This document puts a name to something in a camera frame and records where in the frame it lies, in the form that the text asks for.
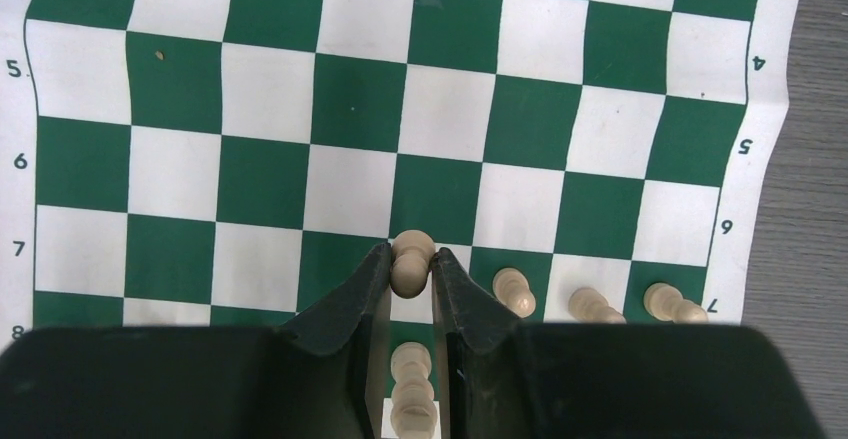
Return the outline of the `light wooden pawn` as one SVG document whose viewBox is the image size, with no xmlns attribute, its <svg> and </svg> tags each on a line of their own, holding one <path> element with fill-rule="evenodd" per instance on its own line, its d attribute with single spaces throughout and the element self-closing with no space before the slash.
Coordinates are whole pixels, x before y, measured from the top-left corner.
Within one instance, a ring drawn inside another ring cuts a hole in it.
<svg viewBox="0 0 848 439">
<path fill-rule="evenodd" d="M 683 297 L 674 286 L 658 282 L 648 287 L 643 297 L 646 311 L 659 321 L 707 323 L 708 314 L 698 304 Z"/>
<path fill-rule="evenodd" d="M 423 231 L 407 230 L 394 239 L 390 285 L 397 296 L 412 299 L 424 290 L 435 253 L 434 241 Z"/>
<path fill-rule="evenodd" d="M 500 269 L 493 279 L 493 291 L 499 302 L 521 318 L 529 317 L 536 309 L 536 298 L 529 282 L 516 268 Z"/>
<path fill-rule="evenodd" d="M 568 302 L 569 313 L 582 323 L 624 324 L 624 316 L 613 309 L 607 299 L 590 287 L 577 289 Z"/>
</svg>

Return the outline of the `green white chess board mat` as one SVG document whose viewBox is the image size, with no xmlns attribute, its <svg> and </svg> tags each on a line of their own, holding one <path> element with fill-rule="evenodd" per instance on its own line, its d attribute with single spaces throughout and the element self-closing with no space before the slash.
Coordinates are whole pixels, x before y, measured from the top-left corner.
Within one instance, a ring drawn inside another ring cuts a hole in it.
<svg viewBox="0 0 848 439">
<path fill-rule="evenodd" d="M 420 230 L 543 323 L 741 326 L 798 0 L 1 0 L 1 357 L 53 327 L 277 326 Z M 390 285 L 424 345 L 432 272 Z M 659 321 L 654 283 L 707 323 Z"/>
</svg>

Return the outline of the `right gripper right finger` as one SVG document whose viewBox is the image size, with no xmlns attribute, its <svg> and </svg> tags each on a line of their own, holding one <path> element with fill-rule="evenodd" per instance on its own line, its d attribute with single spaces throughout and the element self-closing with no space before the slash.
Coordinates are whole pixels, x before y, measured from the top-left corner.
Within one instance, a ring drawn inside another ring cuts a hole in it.
<svg viewBox="0 0 848 439">
<path fill-rule="evenodd" d="M 431 262 L 446 438 L 821 438 L 791 369 L 735 325 L 526 321 Z"/>
</svg>

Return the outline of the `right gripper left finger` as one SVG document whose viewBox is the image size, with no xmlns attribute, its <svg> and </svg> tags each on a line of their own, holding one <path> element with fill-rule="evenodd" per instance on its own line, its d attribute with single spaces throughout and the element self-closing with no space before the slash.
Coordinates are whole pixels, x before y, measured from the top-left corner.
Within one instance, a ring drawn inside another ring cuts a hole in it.
<svg viewBox="0 0 848 439">
<path fill-rule="evenodd" d="M 1 357 L 5 438 L 377 438 L 392 253 L 277 326 L 53 327 Z"/>
</svg>

